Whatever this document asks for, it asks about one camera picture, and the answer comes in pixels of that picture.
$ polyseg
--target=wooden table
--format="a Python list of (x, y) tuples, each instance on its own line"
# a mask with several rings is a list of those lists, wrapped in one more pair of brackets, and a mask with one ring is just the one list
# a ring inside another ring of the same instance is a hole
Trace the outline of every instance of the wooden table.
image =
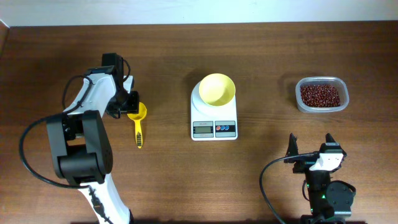
[[(395, 223), (398, 212), (398, 22), (315, 22), (177, 26), (12, 27), (0, 61), (0, 223), (91, 222), (76, 190), (45, 184), (19, 160), (18, 140), (31, 122), (62, 110), (67, 80), (117, 52), (128, 60), (148, 108), (144, 147), (127, 117), (104, 116), (113, 147), (113, 179), (136, 219), (274, 220), (258, 184), (261, 169), (285, 155), (289, 134), (299, 152), (319, 150), (332, 133), (348, 157), (333, 180), (358, 193), (350, 220)], [(210, 73), (236, 85), (239, 137), (194, 142), (190, 94)], [(295, 102), (303, 77), (345, 81), (342, 112), (305, 114)], [(81, 81), (67, 96), (71, 102)], [(26, 141), (26, 156), (56, 178), (44, 125)], [(310, 214), (304, 175), (276, 164), (266, 192), (285, 218)]]

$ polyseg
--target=yellow measuring spoon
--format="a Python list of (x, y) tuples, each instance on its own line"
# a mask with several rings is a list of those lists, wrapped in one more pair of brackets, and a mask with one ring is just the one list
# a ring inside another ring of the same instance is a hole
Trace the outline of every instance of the yellow measuring spoon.
[(144, 138), (141, 130), (141, 120), (147, 116), (147, 108), (143, 103), (139, 103), (138, 114), (127, 114), (127, 116), (134, 121), (136, 124), (136, 143), (140, 149), (144, 144)]

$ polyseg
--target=bowl of beans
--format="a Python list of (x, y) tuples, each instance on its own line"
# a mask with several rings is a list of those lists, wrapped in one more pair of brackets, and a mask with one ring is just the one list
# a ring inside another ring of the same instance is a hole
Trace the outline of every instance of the bowl of beans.
[(336, 77), (308, 77), (296, 85), (297, 108), (304, 113), (329, 113), (349, 103), (346, 84)]

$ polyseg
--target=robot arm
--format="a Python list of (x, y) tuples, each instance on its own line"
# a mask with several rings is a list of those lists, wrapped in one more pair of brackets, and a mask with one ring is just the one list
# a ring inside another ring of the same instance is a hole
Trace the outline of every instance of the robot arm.
[[(79, 94), (65, 111), (83, 100), (81, 106), (47, 121), (54, 170), (70, 185), (90, 186), (79, 191), (100, 223), (132, 223), (131, 212), (111, 177), (113, 155), (102, 116), (105, 111), (114, 118), (138, 112), (138, 93), (130, 91), (134, 79), (123, 78), (123, 59), (116, 54), (104, 54), (102, 67), (89, 69), (85, 77)], [(84, 138), (85, 144), (72, 145), (76, 138)]]

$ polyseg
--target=scale platform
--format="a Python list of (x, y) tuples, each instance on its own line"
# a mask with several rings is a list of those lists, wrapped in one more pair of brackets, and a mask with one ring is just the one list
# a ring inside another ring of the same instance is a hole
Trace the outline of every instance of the scale platform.
[(223, 106), (206, 104), (199, 95), (200, 82), (191, 94), (191, 138), (194, 141), (235, 140), (238, 137), (236, 99)]

